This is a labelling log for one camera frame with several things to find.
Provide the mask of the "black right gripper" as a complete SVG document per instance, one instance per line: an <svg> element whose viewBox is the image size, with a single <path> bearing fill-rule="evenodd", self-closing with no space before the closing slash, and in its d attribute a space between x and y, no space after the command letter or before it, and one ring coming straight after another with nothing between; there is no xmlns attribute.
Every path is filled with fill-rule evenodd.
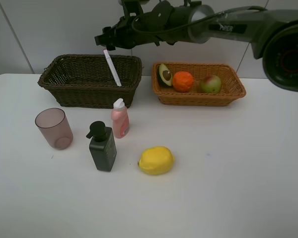
<svg viewBox="0 0 298 238"><path fill-rule="evenodd" d="M104 27L102 35L95 36L97 46L103 46L108 51L116 48L132 49L139 45L166 41L166 36L158 32L165 31L168 26L169 14L166 11L147 12L125 18L120 17L112 27Z"/></svg>

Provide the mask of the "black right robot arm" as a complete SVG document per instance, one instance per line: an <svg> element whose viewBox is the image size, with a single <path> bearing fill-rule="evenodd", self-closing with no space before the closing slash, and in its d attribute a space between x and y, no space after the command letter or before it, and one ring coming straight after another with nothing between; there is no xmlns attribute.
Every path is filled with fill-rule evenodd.
<svg viewBox="0 0 298 238"><path fill-rule="evenodd" d="M103 28L95 37L97 45L112 51L161 42L202 44L210 38L248 42L268 79L298 92L298 10L244 6L216 13L200 1L186 0L174 7L161 0L144 12L140 0L120 4L124 15L116 25Z"/></svg>

